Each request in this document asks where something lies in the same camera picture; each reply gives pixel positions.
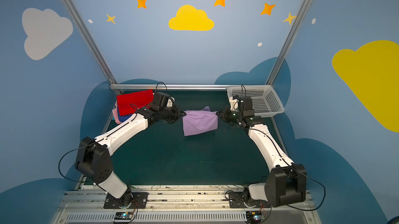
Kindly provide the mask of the folded pink t shirt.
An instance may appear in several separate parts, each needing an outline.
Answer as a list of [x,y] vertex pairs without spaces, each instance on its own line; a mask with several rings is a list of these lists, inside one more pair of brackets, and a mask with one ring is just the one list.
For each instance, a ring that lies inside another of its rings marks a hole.
[[118,111],[117,111],[116,106],[112,109],[112,115],[113,115],[113,119],[114,119],[115,123],[117,125],[121,124],[121,122],[119,121],[119,118],[118,118]]

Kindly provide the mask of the rear horizontal aluminium bar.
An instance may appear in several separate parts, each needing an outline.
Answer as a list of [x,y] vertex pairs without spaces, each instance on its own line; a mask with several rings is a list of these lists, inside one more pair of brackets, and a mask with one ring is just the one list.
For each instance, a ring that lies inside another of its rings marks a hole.
[[239,88],[235,84],[111,84],[111,90],[134,91],[134,90],[168,90],[168,91],[224,91],[230,88]]

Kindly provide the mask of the left slanted aluminium post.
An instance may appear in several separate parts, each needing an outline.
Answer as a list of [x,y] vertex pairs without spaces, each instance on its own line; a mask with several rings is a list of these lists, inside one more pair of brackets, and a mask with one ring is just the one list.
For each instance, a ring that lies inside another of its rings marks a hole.
[[71,16],[71,18],[73,19],[74,23],[76,24],[79,32],[81,33],[83,39],[85,40],[87,46],[89,47],[96,62],[98,63],[102,72],[104,73],[105,77],[110,83],[110,86],[117,84],[117,81],[114,75],[112,74],[110,67],[108,66],[97,44],[95,43],[94,38],[90,34],[89,29],[87,28],[73,0],[61,0],[61,1],[65,6],[66,10],[68,11],[69,15]]

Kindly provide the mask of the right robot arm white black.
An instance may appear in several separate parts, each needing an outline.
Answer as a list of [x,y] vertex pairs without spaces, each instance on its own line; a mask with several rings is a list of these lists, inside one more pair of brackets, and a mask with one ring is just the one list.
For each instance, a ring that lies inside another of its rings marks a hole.
[[267,201],[272,207],[300,203],[306,199],[307,172],[281,149],[260,116],[243,117],[238,111],[226,108],[216,115],[224,122],[238,124],[255,143],[269,168],[265,183],[247,188],[250,200]]

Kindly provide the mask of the controller circuit board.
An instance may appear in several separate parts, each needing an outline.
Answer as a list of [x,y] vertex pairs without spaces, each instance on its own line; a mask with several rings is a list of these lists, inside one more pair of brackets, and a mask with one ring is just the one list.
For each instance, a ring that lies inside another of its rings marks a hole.
[[133,218],[133,212],[116,212],[114,215],[114,222],[130,222]]
[[260,224],[263,221],[263,216],[260,212],[246,212],[247,224]]

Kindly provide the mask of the aluminium rail base frame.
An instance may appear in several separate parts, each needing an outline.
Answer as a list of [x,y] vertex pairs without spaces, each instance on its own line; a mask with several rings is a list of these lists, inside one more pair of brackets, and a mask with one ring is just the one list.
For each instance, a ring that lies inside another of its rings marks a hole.
[[[104,209],[106,193],[83,185],[67,191],[52,219],[53,224],[246,224],[246,212],[260,212],[261,224],[321,223],[311,195],[292,207],[230,208],[227,191],[248,193],[241,185],[151,185],[133,186],[132,192],[147,192],[144,209]],[[130,222],[114,222],[116,212],[133,212]]]

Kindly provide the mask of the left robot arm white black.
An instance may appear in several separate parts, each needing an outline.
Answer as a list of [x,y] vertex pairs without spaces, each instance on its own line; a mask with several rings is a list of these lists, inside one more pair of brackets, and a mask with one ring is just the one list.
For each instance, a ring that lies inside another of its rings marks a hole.
[[159,111],[142,107],[112,130],[97,136],[86,137],[80,142],[75,168],[106,191],[111,208],[128,209],[134,202],[130,186],[114,172],[112,155],[127,141],[159,121],[172,124],[186,115],[176,106]]

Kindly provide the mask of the left controller circuit board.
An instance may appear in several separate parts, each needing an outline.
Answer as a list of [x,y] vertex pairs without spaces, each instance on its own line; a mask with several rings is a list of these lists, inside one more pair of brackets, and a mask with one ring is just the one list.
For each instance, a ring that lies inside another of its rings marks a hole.
[[116,212],[114,215],[114,222],[130,222],[133,218],[133,212]]

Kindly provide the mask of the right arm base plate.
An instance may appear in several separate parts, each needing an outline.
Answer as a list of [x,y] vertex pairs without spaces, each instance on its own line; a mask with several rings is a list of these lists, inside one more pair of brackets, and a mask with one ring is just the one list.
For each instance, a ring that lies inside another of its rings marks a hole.
[[224,197],[228,200],[230,208],[260,208],[261,201],[253,200],[248,193],[227,191]]

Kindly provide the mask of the purple t shirt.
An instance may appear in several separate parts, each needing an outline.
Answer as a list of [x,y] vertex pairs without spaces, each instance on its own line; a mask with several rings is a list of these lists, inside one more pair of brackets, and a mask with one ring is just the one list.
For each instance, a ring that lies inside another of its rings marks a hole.
[[184,136],[199,135],[218,128],[218,116],[207,106],[202,110],[187,110],[182,118]]

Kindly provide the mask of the folded red t shirt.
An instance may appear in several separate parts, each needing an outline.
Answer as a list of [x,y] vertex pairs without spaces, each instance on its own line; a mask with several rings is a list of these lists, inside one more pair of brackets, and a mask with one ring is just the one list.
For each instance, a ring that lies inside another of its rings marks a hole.
[[117,96],[117,109],[121,116],[132,115],[138,109],[147,106],[154,99],[152,90],[139,91]]

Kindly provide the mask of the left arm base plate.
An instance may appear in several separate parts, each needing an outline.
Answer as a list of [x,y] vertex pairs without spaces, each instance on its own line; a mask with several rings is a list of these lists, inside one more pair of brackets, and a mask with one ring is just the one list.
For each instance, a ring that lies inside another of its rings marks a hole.
[[144,209],[148,199],[147,192],[127,192],[121,198],[115,198],[111,194],[106,195],[104,209]]

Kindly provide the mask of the white plastic laundry basket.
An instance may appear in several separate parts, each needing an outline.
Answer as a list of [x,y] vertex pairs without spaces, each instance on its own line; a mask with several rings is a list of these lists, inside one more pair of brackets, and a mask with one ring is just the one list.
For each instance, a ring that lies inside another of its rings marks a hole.
[[227,88],[231,110],[238,111],[238,103],[234,97],[247,96],[252,99],[255,116],[272,118],[284,112],[284,106],[275,90],[270,85],[244,85]]

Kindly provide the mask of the folded blue t shirt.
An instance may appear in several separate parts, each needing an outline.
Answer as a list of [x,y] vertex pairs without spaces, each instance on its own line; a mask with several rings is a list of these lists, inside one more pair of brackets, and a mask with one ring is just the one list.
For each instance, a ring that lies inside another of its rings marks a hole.
[[118,121],[119,121],[120,123],[125,122],[125,121],[126,121],[127,119],[129,119],[131,116],[132,116],[132,114],[121,116],[121,115],[119,114],[119,112],[117,112],[117,118],[118,118]]

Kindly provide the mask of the right slanted aluminium post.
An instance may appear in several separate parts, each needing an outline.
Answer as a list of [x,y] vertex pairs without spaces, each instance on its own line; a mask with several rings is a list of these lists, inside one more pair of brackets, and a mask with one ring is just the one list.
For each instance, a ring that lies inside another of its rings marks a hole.
[[314,0],[302,0],[299,9],[297,11],[297,16],[294,18],[294,22],[291,24],[291,27],[289,29],[289,32],[287,34],[287,37],[283,43],[283,46],[281,48],[281,51],[270,71],[270,74],[267,78],[267,81],[265,85],[267,86],[273,86],[276,77],[281,70],[281,67],[291,49],[292,44],[294,43],[294,40],[301,28],[301,25],[312,5]]

